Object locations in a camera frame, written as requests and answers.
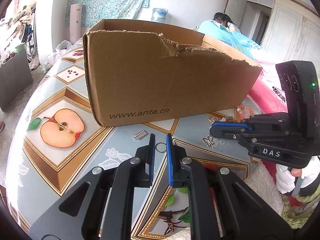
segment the black hair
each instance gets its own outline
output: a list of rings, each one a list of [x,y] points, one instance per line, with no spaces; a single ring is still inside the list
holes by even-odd
[[[237,28],[238,26],[230,19],[230,17],[225,14],[225,13],[216,13],[213,17],[213,20],[217,19],[217,18],[221,18],[222,21],[226,21],[226,25],[228,27],[228,23],[232,23],[234,24]]]

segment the apple illustration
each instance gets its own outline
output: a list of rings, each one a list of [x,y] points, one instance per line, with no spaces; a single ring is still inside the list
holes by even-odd
[[[84,123],[71,109],[61,109],[45,122],[40,129],[43,141],[53,147],[68,148],[76,142],[84,130]]]

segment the key ring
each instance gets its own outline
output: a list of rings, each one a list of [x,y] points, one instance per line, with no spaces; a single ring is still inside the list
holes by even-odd
[[[219,121],[219,118],[215,117],[215,116],[209,116],[208,119],[210,122],[218,122]]]
[[[159,145],[159,144],[164,144],[164,145],[165,145],[165,150],[164,150],[164,151],[159,151],[159,150],[158,150],[158,148],[157,148],[157,147],[158,147],[158,145]],[[157,144],[156,144],[156,151],[157,151],[157,152],[159,152],[159,153],[165,153],[165,152],[167,151],[167,146],[166,146],[166,144],[165,144],[165,143],[163,143],[163,142],[159,142],[159,143],[157,143]]]

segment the rolled paper tube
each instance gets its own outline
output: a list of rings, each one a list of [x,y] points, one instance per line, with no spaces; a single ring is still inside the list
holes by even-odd
[[[82,3],[70,6],[70,42],[75,44],[81,38]]]

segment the cardboard box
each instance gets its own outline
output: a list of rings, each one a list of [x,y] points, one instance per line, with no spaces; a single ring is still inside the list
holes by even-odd
[[[236,107],[261,71],[222,41],[156,22],[101,20],[83,43],[90,104],[102,126]]]

